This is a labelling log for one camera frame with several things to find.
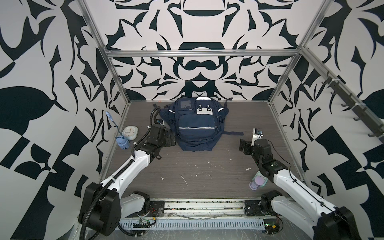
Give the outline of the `navy blue student backpack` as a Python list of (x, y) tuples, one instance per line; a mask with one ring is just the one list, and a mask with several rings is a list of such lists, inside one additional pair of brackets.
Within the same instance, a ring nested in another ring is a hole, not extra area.
[(243, 132), (227, 132), (225, 120), (228, 104), (209, 97), (180, 98), (165, 106), (160, 116), (175, 134), (183, 151), (212, 151), (222, 135), (243, 136)]

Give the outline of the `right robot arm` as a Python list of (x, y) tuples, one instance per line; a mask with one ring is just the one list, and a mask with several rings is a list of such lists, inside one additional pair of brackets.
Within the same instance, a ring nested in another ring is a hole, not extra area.
[(270, 191), (262, 195), (262, 212), (285, 217), (312, 240), (361, 239), (353, 213), (346, 207), (336, 207), (307, 187), (273, 157), (271, 147), (266, 139), (241, 139), (239, 145), (240, 152), (254, 159), (261, 174), (294, 200), (290, 203), (279, 191)]

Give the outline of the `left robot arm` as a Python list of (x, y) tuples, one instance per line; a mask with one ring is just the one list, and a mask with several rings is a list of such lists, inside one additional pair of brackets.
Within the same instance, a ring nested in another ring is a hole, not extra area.
[(109, 236), (115, 229), (124, 234), (136, 237), (137, 233), (125, 230), (121, 218), (132, 214), (145, 215), (150, 209), (150, 196), (142, 192), (133, 192), (129, 197), (122, 195), (138, 176), (153, 160), (160, 160), (160, 151), (164, 147), (175, 145), (169, 129), (163, 124), (156, 124), (155, 120), (161, 111), (156, 106), (150, 115), (150, 124), (145, 135), (132, 146), (132, 155), (111, 176), (99, 184), (91, 183), (87, 186), (78, 221), (82, 225), (79, 238), (86, 238), (86, 230), (90, 228), (94, 240), (98, 235)]

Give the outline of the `white round alarm clock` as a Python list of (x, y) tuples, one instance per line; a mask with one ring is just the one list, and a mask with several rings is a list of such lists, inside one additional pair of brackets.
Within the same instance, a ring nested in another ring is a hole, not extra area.
[(122, 134), (128, 141), (133, 141), (137, 138), (139, 129), (136, 126), (127, 126), (123, 129)]

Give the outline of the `small green circuit board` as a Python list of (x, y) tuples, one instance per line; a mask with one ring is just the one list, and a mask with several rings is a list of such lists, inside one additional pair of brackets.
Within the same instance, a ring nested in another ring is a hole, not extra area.
[(266, 235), (275, 235), (280, 231), (280, 225), (274, 221), (264, 221), (264, 227), (263, 233)]

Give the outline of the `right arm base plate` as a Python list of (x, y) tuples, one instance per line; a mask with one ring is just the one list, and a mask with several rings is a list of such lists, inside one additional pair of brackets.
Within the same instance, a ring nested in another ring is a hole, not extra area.
[(271, 214), (264, 200), (245, 200), (244, 203), (244, 211), (247, 217), (266, 216)]

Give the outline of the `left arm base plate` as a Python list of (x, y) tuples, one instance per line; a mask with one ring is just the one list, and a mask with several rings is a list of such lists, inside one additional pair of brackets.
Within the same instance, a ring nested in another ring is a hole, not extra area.
[(165, 202), (164, 201), (150, 201), (149, 214), (147, 217), (161, 218), (164, 216)]

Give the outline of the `wall hook rack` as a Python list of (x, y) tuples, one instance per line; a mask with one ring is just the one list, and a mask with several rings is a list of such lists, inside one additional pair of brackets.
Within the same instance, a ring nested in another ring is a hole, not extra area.
[(332, 89), (331, 95), (338, 96), (343, 101), (343, 104), (341, 104), (343, 108), (354, 112), (356, 115), (355, 121), (361, 121), (365, 124), (371, 131), (368, 137), (377, 138), (384, 144), (384, 122), (341, 79), (327, 71), (327, 79), (322, 82), (322, 85), (328, 85)]

